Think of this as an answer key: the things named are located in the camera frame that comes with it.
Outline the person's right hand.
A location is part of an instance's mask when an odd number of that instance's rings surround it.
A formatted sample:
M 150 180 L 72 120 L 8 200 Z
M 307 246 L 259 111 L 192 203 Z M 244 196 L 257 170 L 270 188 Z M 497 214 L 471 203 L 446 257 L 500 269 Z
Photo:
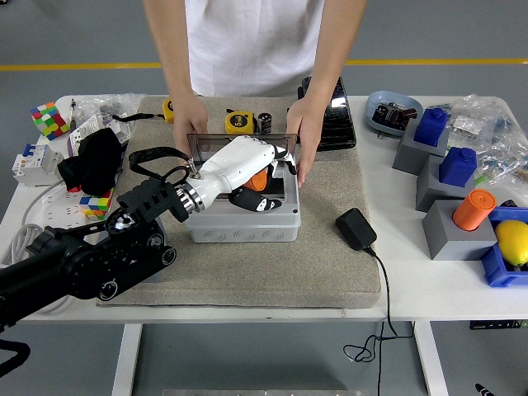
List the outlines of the person's right hand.
M 174 121 L 172 136 L 175 147 L 191 156 L 189 134 L 206 134 L 208 113 L 203 103 L 193 94 L 172 100 Z

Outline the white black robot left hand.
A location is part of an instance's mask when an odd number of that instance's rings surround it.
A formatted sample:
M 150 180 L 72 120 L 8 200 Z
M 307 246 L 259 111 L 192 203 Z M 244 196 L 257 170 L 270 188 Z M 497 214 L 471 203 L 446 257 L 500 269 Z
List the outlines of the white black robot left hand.
M 184 189 L 197 212 L 209 208 L 220 194 L 228 195 L 233 205 L 245 210 L 273 210 L 281 206 L 278 200 L 268 199 L 244 184 L 264 169 L 274 172 L 280 161 L 296 174 L 294 156 L 287 149 L 248 135 L 238 136 L 203 163 L 200 176 L 189 178 Z

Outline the person's left hand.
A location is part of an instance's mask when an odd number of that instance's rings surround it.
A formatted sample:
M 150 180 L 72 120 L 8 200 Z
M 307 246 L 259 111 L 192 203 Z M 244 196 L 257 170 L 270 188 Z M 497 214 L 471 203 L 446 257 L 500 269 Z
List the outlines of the person's left hand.
M 297 163 L 297 181 L 301 188 L 311 170 L 321 140 L 323 117 L 330 99 L 307 94 L 288 110 L 286 133 L 297 134 L 300 139 L 300 155 Z

